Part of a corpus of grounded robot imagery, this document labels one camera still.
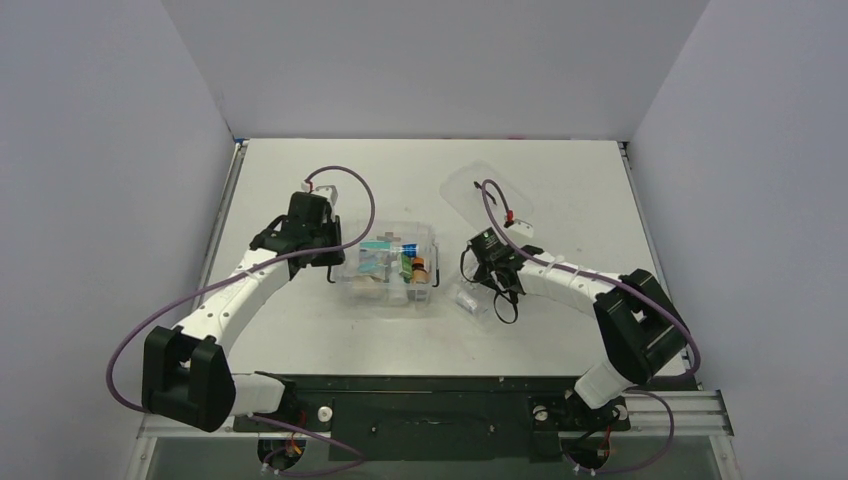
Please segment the clear plastic medicine box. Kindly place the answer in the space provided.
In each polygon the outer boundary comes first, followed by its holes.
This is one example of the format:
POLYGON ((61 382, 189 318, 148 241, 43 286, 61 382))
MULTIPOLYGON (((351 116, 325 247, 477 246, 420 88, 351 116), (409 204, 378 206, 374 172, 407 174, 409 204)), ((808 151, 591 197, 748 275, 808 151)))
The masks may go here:
POLYGON ((373 307, 410 307, 410 308, 425 308, 429 305, 432 293, 440 286, 439 272, 439 246, 436 237, 436 231, 430 224, 419 221, 401 221, 401 220, 380 220, 374 221, 367 235, 356 243, 356 245, 344 251, 345 259, 342 264, 331 267, 327 273, 327 281, 339 287, 347 298, 362 306, 373 307), (383 301, 363 301, 355 299, 350 294, 350 282, 357 276, 371 276, 379 281, 385 282, 388 287, 388 282, 392 276, 401 276, 398 271, 398 255, 393 255, 391 266, 386 269, 383 276, 364 275, 357 272, 358 267, 358 250, 359 244, 364 241, 387 241, 392 244, 410 244, 419 245, 419 253, 425 261, 425 266, 429 272, 429 281, 427 284, 413 284, 410 279, 405 279, 409 302, 404 306, 390 306, 387 304, 387 292, 383 301))

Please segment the white bottle blue label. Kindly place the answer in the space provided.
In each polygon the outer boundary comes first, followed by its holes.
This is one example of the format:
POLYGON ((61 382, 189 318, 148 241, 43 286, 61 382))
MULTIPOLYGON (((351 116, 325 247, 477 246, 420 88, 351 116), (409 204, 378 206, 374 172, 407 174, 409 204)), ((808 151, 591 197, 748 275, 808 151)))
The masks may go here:
POLYGON ((408 258, 416 258, 420 256, 419 253, 419 245, 415 243, 410 244, 391 244, 389 247, 389 251, 393 255, 402 255, 408 258))

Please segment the white bottle green label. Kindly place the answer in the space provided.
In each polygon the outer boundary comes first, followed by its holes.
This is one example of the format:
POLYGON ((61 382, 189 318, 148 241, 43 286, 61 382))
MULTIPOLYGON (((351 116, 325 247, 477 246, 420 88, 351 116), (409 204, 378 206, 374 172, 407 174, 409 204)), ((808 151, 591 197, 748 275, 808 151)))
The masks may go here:
POLYGON ((392 276, 387 287, 387 304, 404 306, 409 302, 407 284, 402 276, 392 276))

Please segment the white bandage roll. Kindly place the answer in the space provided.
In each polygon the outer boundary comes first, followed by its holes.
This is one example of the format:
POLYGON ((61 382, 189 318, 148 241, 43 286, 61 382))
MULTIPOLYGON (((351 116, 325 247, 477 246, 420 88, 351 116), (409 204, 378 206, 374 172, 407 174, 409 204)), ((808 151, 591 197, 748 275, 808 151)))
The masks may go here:
POLYGON ((462 308, 464 311, 468 312, 470 315, 475 316, 478 314, 479 303, 478 301, 471 295, 466 292, 458 292, 455 297, 455 303, 462 308))

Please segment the clear plastic box lid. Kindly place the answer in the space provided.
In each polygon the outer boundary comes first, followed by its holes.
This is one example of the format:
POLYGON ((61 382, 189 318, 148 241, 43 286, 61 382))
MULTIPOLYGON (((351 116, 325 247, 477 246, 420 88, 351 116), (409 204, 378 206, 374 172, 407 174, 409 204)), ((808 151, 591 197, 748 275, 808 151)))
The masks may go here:
POLYGON ((515 220, 530 220, 534 204, 506 175, 484 161, 475 161, 450 173, 440 185, 441 197, 474 229, 491 226, 483 196, 496 219, 504 221, 507 209, 515 220))

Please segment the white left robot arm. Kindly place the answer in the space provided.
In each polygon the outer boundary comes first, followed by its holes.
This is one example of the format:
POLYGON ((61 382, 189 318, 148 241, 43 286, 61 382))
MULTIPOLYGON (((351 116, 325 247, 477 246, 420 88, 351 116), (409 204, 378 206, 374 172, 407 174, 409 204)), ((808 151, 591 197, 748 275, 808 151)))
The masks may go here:
POLYGON ((248 414, 259 414, 275 430, 295 423, 299 405, 286 382, 268 373, 232 373, 228 355, 264 304, 300 270, 343 262, 341 224, 333 212, 337 197, 333 186, 294 193, 287 213, 251 241, 228 285, 175 326, 147 335, 147 411, 207 432, 248 414))

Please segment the brown bottle orange label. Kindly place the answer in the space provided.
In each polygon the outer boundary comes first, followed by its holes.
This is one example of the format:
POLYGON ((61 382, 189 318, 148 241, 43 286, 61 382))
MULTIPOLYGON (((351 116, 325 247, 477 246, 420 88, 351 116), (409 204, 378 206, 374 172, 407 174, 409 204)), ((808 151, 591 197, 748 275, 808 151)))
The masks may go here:
POLYGON ((429 272, 425 266, 425 261, 421 257, 415 257, 411 263, 413 284, 427 284, 429 281, 429 272))

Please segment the clear plastic divider tray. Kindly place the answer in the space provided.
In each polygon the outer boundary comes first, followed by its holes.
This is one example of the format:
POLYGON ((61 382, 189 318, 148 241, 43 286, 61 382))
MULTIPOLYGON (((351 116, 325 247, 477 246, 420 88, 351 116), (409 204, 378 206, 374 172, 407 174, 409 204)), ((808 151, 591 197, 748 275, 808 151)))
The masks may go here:
POLYGON ((482 332, 515 324, 518 320, 517 304, 508 296, 475 283, 476 270, 476 264, 466 265, 453 277, 447 294, 449 302, 482 332))

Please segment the small green box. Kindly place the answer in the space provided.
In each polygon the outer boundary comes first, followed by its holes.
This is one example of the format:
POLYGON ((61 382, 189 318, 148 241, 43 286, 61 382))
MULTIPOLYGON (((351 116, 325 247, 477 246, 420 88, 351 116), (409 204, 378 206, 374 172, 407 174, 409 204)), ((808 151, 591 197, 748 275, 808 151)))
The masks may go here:
POLYGON ((399 255, 398 271, 403 278, 410 279, 413 275, 412 259, 404 254, 399 255))

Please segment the teal packet of supplies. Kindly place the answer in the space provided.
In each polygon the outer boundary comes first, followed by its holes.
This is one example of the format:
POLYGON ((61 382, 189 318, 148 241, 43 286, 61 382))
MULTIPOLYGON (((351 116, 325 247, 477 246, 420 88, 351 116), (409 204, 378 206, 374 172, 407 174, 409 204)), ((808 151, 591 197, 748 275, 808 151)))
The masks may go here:
POLYGON ((383 276, 393 261, 392 243, 364 241, 359 244, 357 272, 364 275, 383 276))

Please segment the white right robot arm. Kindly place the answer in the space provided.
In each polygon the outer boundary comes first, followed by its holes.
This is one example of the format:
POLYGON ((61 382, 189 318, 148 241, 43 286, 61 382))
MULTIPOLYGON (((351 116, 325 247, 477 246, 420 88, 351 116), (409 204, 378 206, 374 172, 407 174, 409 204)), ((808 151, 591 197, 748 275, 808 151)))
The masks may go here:
POLYGON ((649 384, 689 344, 690 332, 650 272, 608 274, 559 260, 543 249, 519 249, 487 229, 468 241, 459 272, 516 309, 523 296, 570 307, 597 323, 605 350, 564 394, 560 416, 572 430, 623 420, 622 393, 649 384))

